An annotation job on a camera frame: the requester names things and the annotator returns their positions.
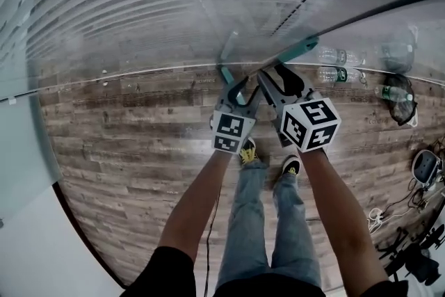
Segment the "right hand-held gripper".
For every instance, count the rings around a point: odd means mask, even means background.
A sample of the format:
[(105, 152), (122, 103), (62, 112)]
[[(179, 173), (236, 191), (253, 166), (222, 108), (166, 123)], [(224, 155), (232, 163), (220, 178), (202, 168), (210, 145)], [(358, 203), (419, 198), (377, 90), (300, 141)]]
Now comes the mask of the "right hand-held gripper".
[(327, 147), (341, 124), (332, 101), (313, 91), (309, 79), (289, 66), (278, 64), (274, 69), (282, 78), (284, 90), (267, 72), (259, 71), (257, 81), (267, 103), (274, 105), (274, 126), (281, 146), (294, 146), (300, 152)]

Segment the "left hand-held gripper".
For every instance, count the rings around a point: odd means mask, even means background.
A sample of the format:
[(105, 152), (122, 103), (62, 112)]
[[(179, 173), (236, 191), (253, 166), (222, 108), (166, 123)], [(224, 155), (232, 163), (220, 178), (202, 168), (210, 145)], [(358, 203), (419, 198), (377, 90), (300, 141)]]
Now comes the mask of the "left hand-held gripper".
[(256, 113), (261, 101), (261, 89), (254, 89), (248, 103), (242, 90), (248, 78), (228, 81), (211, 116), (212, 148), (221, 152), (238, 154), (256, 123)]

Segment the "teal black-bristled broom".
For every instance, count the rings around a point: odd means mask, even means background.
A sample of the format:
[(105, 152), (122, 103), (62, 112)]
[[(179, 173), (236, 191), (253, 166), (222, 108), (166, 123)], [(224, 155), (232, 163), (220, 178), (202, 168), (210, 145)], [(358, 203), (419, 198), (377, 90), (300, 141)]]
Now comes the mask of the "teal black-bristled broom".
[[(260, 70), (269, 70), (276, 67), (277, 65), (285, 64), (290, 60), (306, 54), (318, 44), (318, 41), (318, 37), (311, 37), (287, 47), (283, 51), (260, 62), (253, 70), (251, 70), (247, 74), (247, 77), (251, 77), (252, 75), (258, 73), (258, 71)], [(226, 65), (218, 63), (216, 68), (227, 85), (229, 85), (234, 80), (232, 73), (229, 71), (229, 68)]]

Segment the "person's left forearm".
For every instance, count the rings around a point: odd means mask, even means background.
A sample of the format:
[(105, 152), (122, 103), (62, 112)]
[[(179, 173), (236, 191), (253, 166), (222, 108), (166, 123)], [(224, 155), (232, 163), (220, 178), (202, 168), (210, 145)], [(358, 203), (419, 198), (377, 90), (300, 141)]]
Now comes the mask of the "person's left forearm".
[(176, 248), (195, 261), (231, 158), (230, 153), (221, 151), (211, 155), (167, 219), (160, 247)]

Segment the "person's right forearm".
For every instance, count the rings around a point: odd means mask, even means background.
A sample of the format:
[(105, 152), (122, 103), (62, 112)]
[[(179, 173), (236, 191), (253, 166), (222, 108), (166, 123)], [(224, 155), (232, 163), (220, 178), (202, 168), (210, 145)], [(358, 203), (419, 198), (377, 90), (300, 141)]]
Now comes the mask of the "person's right forearm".
[(364, 211), (323, 150), (301, 152), (300, 158), (346, 293), (359, 297), (389, 279), (375, 251)]

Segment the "clear bottle green label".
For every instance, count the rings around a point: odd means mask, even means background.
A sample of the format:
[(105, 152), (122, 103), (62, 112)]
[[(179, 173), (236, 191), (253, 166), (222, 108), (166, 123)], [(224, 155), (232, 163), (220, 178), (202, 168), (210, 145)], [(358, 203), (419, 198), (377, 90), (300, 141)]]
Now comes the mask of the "clear bottle green label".
[(363, 73), (351, 67), (319, 67), (318, 79), (322, 83), (359, 83)]

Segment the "person's left sneaker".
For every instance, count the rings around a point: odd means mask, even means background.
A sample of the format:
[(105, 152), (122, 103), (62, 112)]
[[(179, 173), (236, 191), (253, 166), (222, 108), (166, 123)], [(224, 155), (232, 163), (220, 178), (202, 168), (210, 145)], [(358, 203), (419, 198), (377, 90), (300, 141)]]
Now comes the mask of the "person's left sneaker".
[(238, 154), (241, 165), (244, 166), (253, 161), (258, 161), (259, 156), (257, 154), (256, 143), (252, 137), (245, 140), (241, 151)]

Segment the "person's sneaker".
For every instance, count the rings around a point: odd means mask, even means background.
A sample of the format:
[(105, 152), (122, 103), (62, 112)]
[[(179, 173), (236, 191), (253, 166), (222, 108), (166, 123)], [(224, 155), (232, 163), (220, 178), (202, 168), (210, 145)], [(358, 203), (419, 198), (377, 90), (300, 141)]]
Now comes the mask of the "person's sneaker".
[(295, 175), (298, 176), (301, 169), (301, 160), (300, 157), (296, 154), (292, 154), (288, 156), (285, 162), (282, 165), (282, 174), (287, 175)]
[(245, 140), (241, 151), (238, 154), (241, 165), (244, 166), (253, 161), (258, 161), (259, 156), (257, 154), (256, 143), (252, 137)]

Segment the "person's right sneaker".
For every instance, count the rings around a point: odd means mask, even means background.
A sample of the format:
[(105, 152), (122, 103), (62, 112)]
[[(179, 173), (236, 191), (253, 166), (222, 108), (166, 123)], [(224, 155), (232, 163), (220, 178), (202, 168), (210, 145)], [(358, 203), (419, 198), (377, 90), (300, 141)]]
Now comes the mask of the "person's right sneaker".
[(301, 169), (301, 160), (300, 157), (296, 154), (292, 154), (288, 156), (285, 162), (282, 165), (282, 174), (287, 175), (295, 175), (298, 176)]

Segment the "green plastic bottle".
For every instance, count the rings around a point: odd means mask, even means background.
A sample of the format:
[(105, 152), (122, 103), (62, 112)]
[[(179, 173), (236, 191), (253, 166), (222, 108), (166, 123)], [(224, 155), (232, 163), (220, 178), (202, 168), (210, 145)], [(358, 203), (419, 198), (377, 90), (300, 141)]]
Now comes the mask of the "green plastic bottle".
[(414, 98), (412, 94), (402, 88), (386, 85), (376, 86), (375, 95), (380, 99), (392, 102), (411, 102)]

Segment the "black bag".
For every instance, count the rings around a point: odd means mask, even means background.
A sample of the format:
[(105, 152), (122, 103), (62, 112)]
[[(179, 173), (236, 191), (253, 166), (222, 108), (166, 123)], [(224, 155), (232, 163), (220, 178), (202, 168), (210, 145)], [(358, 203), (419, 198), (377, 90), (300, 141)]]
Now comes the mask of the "black bag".
[[(379, 85), (395, 86), (402, 88), (406, 90), (408, 93), (412, 94), (414, 97), (414, 91), (412, 89), (412, 84), (410, 80), (407, 77), (403, 76), (402, 74), (388, 74), (385, 77), (383, 84)], [(411, 102), (392, 102), (385, 99), (381, 100), (387, 105), (390, 116), (394, 121), (397, 122), (399, 126), (407, 125), (407, 122), (409, 121), (412, 114), (412, 109), (413, 109), (412, 102), (415, 101), (414, 98)]]

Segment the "white item in bag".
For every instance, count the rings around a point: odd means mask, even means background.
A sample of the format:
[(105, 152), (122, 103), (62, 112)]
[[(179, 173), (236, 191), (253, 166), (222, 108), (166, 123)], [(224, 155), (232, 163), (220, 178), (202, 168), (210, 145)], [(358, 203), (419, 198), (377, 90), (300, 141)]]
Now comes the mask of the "white item in bag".
[(411, 127), (417, 127), (417, 125), (419, 123), (418, 112), (417, 112), (417, 103), (415, 101), (413, 101), (412, 105), (413, 105), (412, 114), (411, 114), (411, 117), (410, 117), (409, 121), (407, 122), (407, 124)]

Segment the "person's jeans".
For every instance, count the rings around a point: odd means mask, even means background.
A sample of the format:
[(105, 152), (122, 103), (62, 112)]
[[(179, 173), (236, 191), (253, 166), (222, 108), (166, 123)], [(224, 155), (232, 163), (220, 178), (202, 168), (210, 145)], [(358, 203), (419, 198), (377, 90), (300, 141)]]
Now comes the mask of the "person's jeans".
[(260, 297), (283, 288), (302, 297), (324, 297), (321, 271), (296, 175), (283, 174), (273, 189), (277, 210), (275, 247), (266, 256), (261, 192), (267, 166), (255, 159), (243, 164), (214, 297)]

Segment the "gray round device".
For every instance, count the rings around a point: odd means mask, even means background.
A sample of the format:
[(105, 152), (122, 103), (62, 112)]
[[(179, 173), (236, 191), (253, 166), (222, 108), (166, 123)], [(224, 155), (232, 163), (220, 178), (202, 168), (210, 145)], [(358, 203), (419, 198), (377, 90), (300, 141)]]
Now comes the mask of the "gray round device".
[(420, 150), (412, 162), (412, 175), (423, 189), (428, 190), (445, 177), (444, 160), (430, 150)]

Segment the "person's black shirt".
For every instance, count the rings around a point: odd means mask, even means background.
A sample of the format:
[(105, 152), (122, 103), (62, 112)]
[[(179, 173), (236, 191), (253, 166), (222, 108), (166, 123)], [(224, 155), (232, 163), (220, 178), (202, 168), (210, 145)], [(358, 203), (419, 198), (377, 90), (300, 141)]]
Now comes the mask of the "person's black shirt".
[[(171, 247), (157, 248), (138, 278), (120, 297), (197, 297), (192, 259)], [(407, 297), (406, 280), (384, 281), (360, 297)], [(326, 297), (312, 284), (274, 273), (237, 279), (218, 287), (213, 297)]]

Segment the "black office chair base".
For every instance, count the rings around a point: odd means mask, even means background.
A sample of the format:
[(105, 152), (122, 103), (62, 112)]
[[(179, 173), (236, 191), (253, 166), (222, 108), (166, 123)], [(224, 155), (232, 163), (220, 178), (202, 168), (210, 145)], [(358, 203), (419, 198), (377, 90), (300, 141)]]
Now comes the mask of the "black office chair base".
[(387, 247), (380, 248), (375, 246), (376, 250), (382, 255), (379, 259), (389, 258), (389, 263), (385, 267), (388, 276), (393, 276), (398, 282), (397, 272), (401, 268), (407, 270), (407, 275), (413, 275), (416, 280), (430, 286), (436, 282), (441, 274), (439, 273), (439, 262), (430, 257), (429, 249), (435, 246), (438, 249), (445, 243), (445, 224), (441, 224), (438, 228), (432, 227), (420, 234), (416, 238), (411, 238), (411, 243), (407, 247), (402, 247), (406, 243), (409, 234), (408, 231), (400, 227), (394, 242)]

